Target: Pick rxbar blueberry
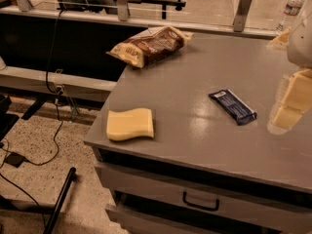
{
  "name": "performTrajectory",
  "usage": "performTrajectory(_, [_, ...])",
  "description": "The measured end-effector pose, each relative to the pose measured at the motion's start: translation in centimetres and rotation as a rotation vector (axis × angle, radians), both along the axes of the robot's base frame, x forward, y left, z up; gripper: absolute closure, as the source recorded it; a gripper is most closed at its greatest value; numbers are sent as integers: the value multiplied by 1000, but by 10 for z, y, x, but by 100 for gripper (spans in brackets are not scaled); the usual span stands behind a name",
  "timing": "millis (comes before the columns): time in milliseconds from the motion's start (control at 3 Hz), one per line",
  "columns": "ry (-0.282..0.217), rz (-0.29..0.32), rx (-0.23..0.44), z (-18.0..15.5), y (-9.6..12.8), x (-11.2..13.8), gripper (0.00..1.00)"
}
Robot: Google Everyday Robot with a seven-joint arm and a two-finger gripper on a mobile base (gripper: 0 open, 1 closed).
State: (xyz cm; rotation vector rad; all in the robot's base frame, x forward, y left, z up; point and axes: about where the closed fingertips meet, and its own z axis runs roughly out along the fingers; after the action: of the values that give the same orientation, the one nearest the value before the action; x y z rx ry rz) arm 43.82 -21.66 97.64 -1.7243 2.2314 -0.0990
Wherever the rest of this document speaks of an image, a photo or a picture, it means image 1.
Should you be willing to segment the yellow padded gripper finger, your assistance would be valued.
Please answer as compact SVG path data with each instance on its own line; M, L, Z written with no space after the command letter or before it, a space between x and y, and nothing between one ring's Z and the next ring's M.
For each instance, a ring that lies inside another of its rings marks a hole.
M283 135L312 107L312 69L300 68L293 75L284 75L275 99L267 130L273 135Z
M269 42L267 47L269 49L285 50L288 45L290 31L291 30L287 28L286 30L281 32L278 36L276 36L273 40Z

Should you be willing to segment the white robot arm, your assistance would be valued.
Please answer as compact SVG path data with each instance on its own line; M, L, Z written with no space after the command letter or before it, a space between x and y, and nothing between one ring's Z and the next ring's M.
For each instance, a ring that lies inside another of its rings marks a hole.
M312 4L307 2L289 31L287 56L299 70L285 75L278 87L267 130L273 135L290 131L312 107Z

